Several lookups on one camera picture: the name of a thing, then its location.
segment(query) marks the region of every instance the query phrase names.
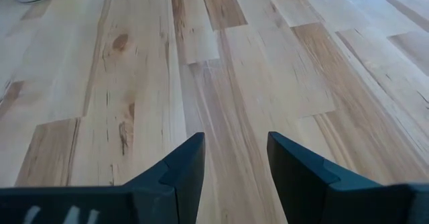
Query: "dark green plastic part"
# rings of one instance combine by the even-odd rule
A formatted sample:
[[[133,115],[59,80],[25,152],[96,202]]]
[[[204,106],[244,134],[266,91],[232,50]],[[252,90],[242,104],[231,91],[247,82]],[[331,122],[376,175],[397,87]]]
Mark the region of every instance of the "dark green plastic part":
[[[268,133],[267,153],[289,224],[429,223],[429,185],[382,186]]]
[[[76,210],[77,223],[195,223],[204,155],[196,133],[122,186],[0,189],[0,223],[63,223]]]

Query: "wooden floor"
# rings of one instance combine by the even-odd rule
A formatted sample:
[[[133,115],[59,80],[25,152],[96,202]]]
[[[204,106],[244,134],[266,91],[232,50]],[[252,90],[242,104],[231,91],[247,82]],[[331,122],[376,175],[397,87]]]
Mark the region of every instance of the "wooden floor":
[[[429,181],[429,0],[0,0],[0,186],[119,185],[206,133],[199,223],[285,223],[268,131]]]

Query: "dark green object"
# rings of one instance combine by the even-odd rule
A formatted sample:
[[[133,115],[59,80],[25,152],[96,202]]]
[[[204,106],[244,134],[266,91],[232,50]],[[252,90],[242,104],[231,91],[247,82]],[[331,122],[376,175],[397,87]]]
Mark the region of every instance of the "dark green object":
[[[196,133],[123,186],[0,189],[0,223],[195,223],[204,155]]]
[[[382,186],[268,133],[275,187],[289,224],[429,223],[429,185]]]

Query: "wood knot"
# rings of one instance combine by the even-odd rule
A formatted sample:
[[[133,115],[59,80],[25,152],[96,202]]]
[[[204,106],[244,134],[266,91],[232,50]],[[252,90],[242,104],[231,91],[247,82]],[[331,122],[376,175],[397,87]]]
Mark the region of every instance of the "wood knot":
[[[128,42],[128,34],[121,34],[113,41],[113,49],[120,52],[124,51]]]

